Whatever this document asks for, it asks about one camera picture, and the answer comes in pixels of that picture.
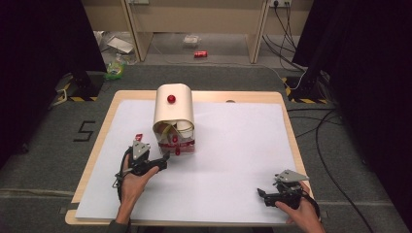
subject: hand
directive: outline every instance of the hand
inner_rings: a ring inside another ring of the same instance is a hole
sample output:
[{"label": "hand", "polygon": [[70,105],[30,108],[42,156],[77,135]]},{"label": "hand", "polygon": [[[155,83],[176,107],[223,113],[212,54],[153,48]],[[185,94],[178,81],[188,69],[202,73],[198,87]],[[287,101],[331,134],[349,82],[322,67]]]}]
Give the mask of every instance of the hand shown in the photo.
[{"label": "hand", "polygon": [[[123,170],[128,168],[128,154],[124,160]],[[124,176],[121,184],[121,203],[116,217],[116,222],[120,224],[127,224],[130,220],[131,212],[137,199],[145,189],[146,183],[149,179],[158,172],[158,167],[154,167],[149,170],[145,175],[138,177],[133,174],[127,174]]]},{"label": "hand", "polygon": [[[306,193],[310,192],[310,188],[304,183],[299,182]],[[295,222],[300,229],[307,233],[325,232],[324,227],[320,223],[316,215],[315,208],[304,197],[300,199],[300,205],[297,210],[292,209],[287,204],[277,201],[275,205],[289,215],[286,223]]]}]

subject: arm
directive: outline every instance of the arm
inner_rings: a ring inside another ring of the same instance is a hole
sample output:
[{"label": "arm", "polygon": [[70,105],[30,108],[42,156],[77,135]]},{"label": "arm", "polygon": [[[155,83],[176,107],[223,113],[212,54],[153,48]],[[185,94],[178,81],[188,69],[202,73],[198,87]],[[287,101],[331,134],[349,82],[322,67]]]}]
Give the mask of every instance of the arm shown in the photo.
[{"label": "arm", "polygon": [[[300,182],[300,184],[305,192],[310,192],[310,188],[305,183]],[[305,198],[302,197],[300,199],[300,205],[297,210],[279,201],[275,205],[289,215],[290,218],[287,220],[287,223],[295,222],[306,233],[325,233],[324,227],[316,215],[315,208]]]},{"label": "arm", "polygon": [[[124,160],[124,170],[128,167],[128,156],[129,154]],[[121,202],[118,210],[118,215],[116,216],[116,220],[110,223],[109,229],[107,231],[108,233],[126,232],[130,221],[130,215],[133,211],[136,201],[139,199],[140,195],[142,195],[142,192],[144,191],[149,179],[157,172],[158,167],[154,167],[141,177],[134,176],[133,174],[127,174],[123,178],[121,184]]]}]

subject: red knob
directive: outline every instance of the red knob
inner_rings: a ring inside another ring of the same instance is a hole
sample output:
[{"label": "red knob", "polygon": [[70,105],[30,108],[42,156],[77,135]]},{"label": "red knob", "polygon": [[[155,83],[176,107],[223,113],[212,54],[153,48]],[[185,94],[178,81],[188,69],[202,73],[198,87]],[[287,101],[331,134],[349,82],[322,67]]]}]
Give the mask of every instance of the red knob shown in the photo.
[{"label": "red knob", "polygon": [[169,104],[174,104],[176,102],[176,97],[174,95],[167,96],[167,102],[169,102]]}]

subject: beige container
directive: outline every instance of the beige container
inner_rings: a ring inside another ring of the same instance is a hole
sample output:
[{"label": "beige container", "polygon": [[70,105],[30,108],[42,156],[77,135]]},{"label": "beige container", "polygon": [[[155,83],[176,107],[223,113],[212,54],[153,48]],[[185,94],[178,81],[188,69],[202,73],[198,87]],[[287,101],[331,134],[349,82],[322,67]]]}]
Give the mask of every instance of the beige container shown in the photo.
[{"label": "beige container", "polygon": [[194,153],[194,117],[190,88],[182,83],[157,89],[154,134],[162,154]]}]

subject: white sheet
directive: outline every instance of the white sheet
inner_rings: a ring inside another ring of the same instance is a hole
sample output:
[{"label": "white sheet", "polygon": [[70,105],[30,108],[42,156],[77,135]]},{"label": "white sheet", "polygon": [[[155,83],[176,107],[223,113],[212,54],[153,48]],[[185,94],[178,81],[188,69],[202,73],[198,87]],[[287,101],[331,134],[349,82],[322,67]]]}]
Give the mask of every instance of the white sheet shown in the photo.
[{"label": "white sheet", "polygon": [[[155,101],[124,100],[114,116],[77,210],[78,218],[116,217],[112,188],[124,152],[137,133],[160,157],[152,131]],[[295,171],[281,105],[193,103],[196,152],[172,156],[138,200],[132,219],[230,223],[284,223],[266,207],[257,187],[277,192],[274,175]]]}]

